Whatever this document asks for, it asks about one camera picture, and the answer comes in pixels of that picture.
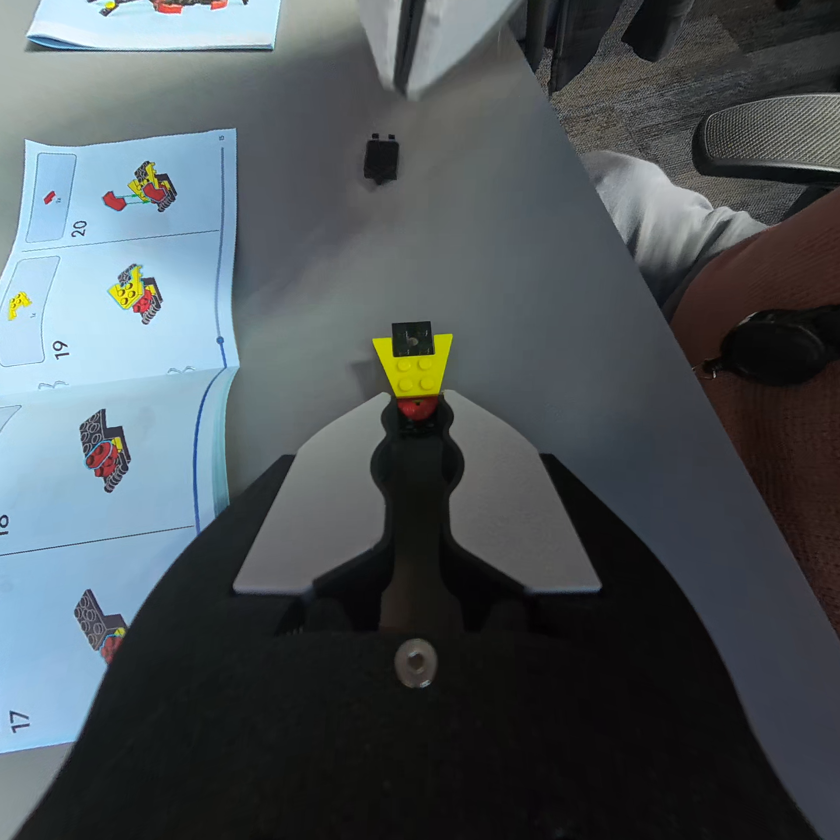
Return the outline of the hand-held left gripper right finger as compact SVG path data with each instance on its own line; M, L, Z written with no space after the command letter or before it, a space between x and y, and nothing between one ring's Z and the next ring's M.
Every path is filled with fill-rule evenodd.
M538 449L508 422L454 390L437 409L444 476L440 570L465 624L498 604L526 615L542 597L602 591Z

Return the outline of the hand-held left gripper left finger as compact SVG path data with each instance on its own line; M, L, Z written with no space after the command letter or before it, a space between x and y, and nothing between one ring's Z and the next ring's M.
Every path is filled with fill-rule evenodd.
M303 444L237 577L239 595L333 599L352 624L378 624L394 571L385 486L398 422L382 392Z

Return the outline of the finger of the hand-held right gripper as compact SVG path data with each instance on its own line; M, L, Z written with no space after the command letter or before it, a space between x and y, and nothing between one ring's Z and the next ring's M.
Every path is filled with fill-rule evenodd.
M383 87L398 91L395 82L402 1L358 1L360 22Z
M406 97L420 99L508 18L508 1L422 2L409 28Z

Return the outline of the small black toy brick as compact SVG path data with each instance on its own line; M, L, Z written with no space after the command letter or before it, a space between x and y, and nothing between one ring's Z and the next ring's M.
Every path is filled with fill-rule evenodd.
M393 133L373 133L364 149L363 175L377 186L393 182L399 171L400 144Z

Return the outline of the yellow black red brick toy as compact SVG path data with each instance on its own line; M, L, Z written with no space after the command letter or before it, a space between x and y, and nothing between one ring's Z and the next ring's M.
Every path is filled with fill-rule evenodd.
M440 399L453 341L452 333L436 333L428 320L393 322L388 336L373 339L392 388L403 436L438 433Z

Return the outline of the grey desk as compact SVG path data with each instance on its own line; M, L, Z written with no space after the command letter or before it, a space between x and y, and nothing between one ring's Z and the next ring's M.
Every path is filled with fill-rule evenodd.
M718 647L765 753L838 838L838 638L507 27L420 101L385 91L355 2L282 2L272 51L39 48L2 2L2 263L24 141L235 128L234 494L375 383L377 323L419 305L519 347L446 382L549 451L641 538ZM398 176L363 175L373 133Z

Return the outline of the dark office chair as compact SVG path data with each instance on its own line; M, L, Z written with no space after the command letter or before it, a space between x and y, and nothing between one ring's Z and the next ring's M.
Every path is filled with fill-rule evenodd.
M624 1L527 1L523 54L537 71L550 53L549 97L565 88L592 61ZM635 56L657 63L672 50L693 1L643 1L625 28L622 42Z

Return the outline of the closed blue instruction booklet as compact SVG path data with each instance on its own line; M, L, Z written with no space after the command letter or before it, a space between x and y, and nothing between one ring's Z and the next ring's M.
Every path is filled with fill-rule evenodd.
M43 1L27 39L56 49L272 50L280 1Z

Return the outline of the open blue instruction booklet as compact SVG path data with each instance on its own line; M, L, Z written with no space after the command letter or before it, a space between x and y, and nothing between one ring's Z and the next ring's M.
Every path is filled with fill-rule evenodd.
M236 131L26 141L2 274L2 754L76 740L228 504Z

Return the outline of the person's light grey trouser leg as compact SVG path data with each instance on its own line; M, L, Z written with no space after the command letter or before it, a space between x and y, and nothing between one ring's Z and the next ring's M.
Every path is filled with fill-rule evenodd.
M666 320L714 258L768 229L678 186L652 162L606 150L581 162Z

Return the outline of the black badge reel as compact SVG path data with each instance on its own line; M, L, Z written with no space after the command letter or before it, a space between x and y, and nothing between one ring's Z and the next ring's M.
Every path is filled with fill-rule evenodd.
M801 385L839 359L839 306L756 311L730 329L717 354L695 371L755 384Z

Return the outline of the black mesh office chair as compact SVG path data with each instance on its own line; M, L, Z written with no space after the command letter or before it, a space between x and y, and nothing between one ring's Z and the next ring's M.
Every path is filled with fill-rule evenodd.
M839 94L800 93L713 112L696 126L691 157L702 175L804 187L789 218L838 188Z

